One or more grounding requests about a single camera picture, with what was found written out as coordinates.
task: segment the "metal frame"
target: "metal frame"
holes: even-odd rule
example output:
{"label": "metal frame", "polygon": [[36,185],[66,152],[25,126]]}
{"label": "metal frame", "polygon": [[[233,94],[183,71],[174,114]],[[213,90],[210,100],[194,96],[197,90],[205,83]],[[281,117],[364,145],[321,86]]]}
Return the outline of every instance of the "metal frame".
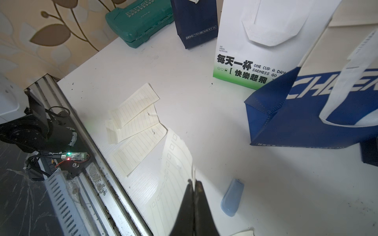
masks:
{"label": "metal frame", "polygon": [[[112,172],[54,79],[47,74],[30,88],[34,93],[38,93],[36,96],[43,98],[47,108],[64,106],[71,110],[70,117],[76,125],[77,131],[83,136],[94,154],[94,163],[91,163],[86,168],[86,173],[81,174],[74,180],[81,186],[80,189],[85,191],[81,195],[83,199],[90,202],[93,214],[96,217],[94,221],[101,221],[100,224],[96,224],[99,231],[103,232],[101,230],[103,229],[108,235],[152,235],[143,217]],[[111,215],[109,219],[106,217],[107,212]]]}

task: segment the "toolbox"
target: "toolbox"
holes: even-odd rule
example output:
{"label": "toolbox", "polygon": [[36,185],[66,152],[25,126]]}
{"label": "toolbox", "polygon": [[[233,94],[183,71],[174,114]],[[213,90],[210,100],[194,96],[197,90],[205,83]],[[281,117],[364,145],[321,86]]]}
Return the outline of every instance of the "toolbox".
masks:
{"label": "toolbox", "polygon": [[132,48],[173,22],[170,0],[137,0],[126,8],[105,15],[110,28]]}

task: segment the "white paper bag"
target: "white paper bag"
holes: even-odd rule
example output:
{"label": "white paper bag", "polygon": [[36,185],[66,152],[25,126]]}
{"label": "white paper bag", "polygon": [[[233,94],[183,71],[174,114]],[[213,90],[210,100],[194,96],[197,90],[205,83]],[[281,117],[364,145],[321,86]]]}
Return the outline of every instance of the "white paper bag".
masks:
{"label": "white paper bag", "polygon": [[258,89],[295,68],[341,0],[224,0],[213,76]]}

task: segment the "table surface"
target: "table surface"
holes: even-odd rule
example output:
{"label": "table surface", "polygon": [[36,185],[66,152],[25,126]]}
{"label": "table surface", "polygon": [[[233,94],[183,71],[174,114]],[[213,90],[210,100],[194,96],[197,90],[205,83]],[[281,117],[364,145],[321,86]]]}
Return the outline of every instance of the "table surface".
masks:
{"label": "table surface", "polygon": [[[105,157],[104,121],[138,88],[160,97],[160,122],[186,143],[222,236],[376,235],[378,167],[361,162],[359,145],[341,150],[250,146],[244,100],[252,89],[212,77],[216,39],[186,50],[174,23],[137,49],[120,38],[58,82]],[[145,217],[156,190],[165,138],[124,181]],[[220,202],[233,178],[245,184],[234,217]]]}

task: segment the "paper scrap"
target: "paper scrap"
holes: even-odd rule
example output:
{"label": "paper scrap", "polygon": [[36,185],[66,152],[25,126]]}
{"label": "paper scrap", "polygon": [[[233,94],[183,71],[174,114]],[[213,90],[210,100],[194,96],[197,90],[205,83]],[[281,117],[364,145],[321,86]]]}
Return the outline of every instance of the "paper scrap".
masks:
{"label": "paper scrap", "polygon": [[106,120],[108,141],[110,144],[117,144],[158,123],[159,119],[154,104],[149,105],[121,129],[117,129],[113,120]]}
{"label": "paper scrap", "polygon": [[147,203],[147,219],[153,235],[169,235],[188,184],[195,182],[192,155],[171,129],[168,129],[161,160],[158,188]]}
{"label": "paper scrap", "polygon": [[110,155],[118,164],[118,173],[124,176],[130,174],[166,133],[164,126],[158,123],[123,141],[124,144]]}
{"label": "paper scrap", "polygon": [[232,236],[253,236],[253,230],[233,234]]}
{"label": "paper scrap", "polygon": [[121,129],[141,111],[159,100],[149,84],[143,85],[131,97],[124,101],[118,108],[110,110],[110,116],[117,129]]}

